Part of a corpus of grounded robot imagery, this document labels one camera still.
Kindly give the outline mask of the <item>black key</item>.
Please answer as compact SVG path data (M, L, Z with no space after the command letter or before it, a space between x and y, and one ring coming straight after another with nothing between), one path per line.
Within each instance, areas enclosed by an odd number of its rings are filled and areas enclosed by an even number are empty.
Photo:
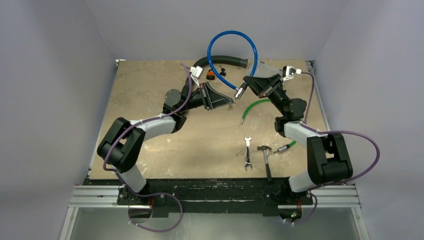
M222 77L225 77L227 75L226 69L224 67L222 67L221 65L219 66L219 68L220 68L219 75L222 76Z

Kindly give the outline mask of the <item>orange black padlock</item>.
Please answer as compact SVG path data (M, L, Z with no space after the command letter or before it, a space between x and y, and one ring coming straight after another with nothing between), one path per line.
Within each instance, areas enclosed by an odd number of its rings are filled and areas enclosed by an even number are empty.
M212 69L209 69L206 73L206 79L212 81L212 80L215 80L215 78L216 78L215 73L213 72Z

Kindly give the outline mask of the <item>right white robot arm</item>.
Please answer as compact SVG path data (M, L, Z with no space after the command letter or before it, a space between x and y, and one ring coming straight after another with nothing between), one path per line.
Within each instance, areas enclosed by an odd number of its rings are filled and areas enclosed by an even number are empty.
M243 80L259 98L268 98L282 114L275 118L274 128L285 138L306 148L307 169L288 178L280 196L288 204L300 198L301 192L322 184L343 181L353 176L353 167L344 137L340 133L311 130L301 120L307 102L289 98L283 89L281 75L271 77L245 76Z

